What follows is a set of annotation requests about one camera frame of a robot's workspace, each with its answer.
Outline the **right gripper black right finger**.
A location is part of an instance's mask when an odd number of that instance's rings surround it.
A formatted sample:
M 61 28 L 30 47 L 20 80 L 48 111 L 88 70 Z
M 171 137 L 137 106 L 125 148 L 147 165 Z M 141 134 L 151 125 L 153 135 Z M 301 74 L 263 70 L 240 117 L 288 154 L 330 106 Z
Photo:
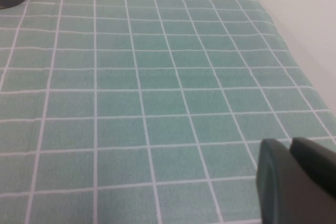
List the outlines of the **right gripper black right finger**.
M 314 183 L 334 197 L 335 152 L 303 137 L 293 138 L 289 151 Z

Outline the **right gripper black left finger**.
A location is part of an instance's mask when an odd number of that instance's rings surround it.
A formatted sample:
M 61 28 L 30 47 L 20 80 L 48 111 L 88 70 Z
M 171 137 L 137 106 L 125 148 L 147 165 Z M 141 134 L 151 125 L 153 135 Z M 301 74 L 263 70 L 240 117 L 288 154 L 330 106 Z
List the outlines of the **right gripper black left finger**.
M 262 223 L 335 223 L 335 196 L 314 183 L 289 149 L 275 139 L 260 144 L 256 186 Z

